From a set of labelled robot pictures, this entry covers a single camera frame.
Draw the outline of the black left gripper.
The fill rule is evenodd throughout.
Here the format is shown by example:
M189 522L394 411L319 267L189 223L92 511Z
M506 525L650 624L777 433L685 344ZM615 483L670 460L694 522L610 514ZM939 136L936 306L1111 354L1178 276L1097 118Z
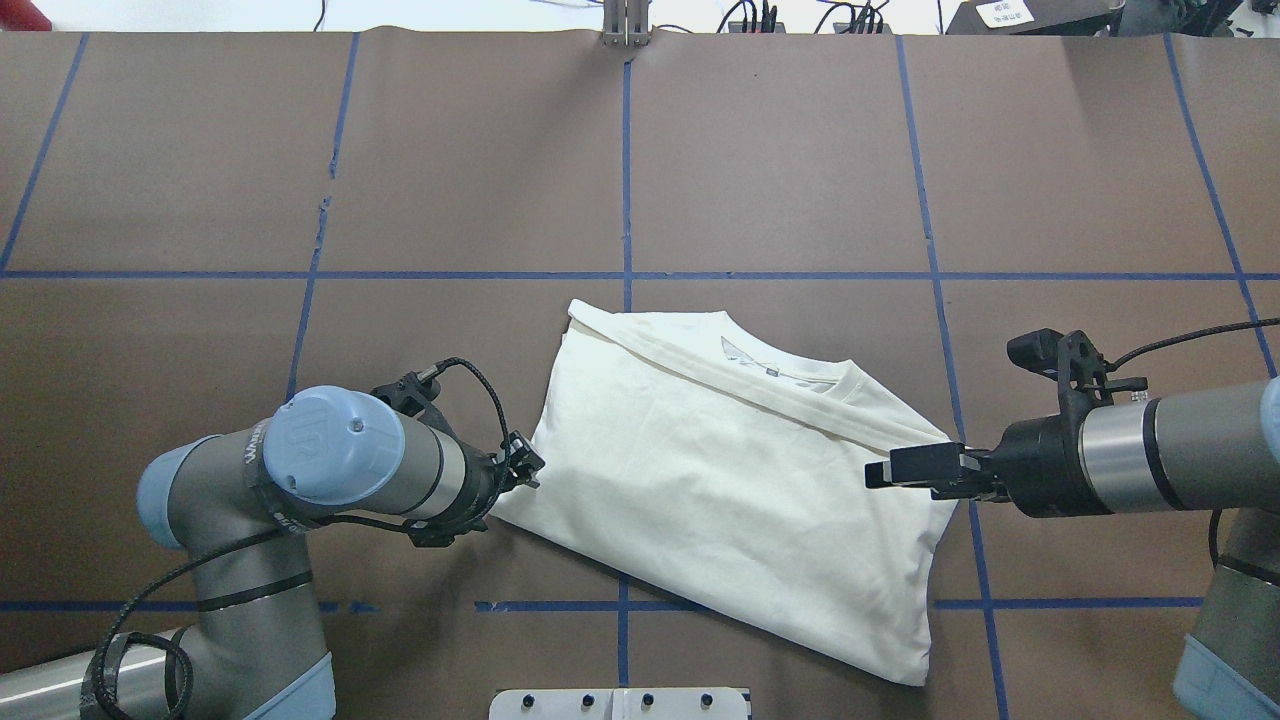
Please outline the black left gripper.
M456 530L485 530L485 518L502 493L518 487L538 489L538 474L545 460L520 432L511 432L499 454L465 448L466 473L462 496L465 506Z

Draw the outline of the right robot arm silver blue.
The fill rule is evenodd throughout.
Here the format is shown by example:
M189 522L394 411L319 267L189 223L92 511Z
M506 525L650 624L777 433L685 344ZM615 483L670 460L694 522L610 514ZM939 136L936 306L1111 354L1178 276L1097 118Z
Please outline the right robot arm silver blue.
M1030 518L1233 510L1174 678L1198 719L1279 715L1277 380L1011 424L996 448L895 448L870 489L1011 503Z

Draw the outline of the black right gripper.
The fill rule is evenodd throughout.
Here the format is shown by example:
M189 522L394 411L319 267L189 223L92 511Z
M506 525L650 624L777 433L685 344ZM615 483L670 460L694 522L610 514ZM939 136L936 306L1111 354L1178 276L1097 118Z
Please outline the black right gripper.
M995 475L1007 501L1030 518L1079 518L1093 512L1093 493L1066 451L1070 434L1060 416L1016 421L986 466L986 454L959 442L893 448L864 466L868 489L927 489L934 501L992 500Z

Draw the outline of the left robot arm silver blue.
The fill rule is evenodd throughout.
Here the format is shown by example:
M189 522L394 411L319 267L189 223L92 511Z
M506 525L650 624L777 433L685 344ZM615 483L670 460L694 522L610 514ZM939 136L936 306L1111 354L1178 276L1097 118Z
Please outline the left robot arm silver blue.
M128 600L91 652L3 676L5 719L332 719L332 651L307 534L353 524L417 547L486 528L544 461L517 432L465 443L408 374L298 392L246 430L145 469L140 520L180 566Z

